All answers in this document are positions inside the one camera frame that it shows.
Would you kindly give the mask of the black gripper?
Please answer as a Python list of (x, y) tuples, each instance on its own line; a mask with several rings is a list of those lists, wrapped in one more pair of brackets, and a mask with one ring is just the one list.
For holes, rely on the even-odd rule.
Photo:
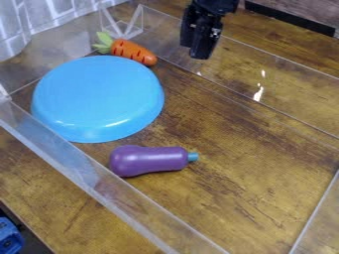
[[(225, 16), (234, 13), (240, 0), (193, 0), (192, 3), (208, 13)], [(190, 48), (189, 56), (206, 60), (213, 52), (222, 30), (221, 19), (214, 16), (200, 17), (196, 21), (194, 7), (188, 5), (181, 20), (180, 45)]]

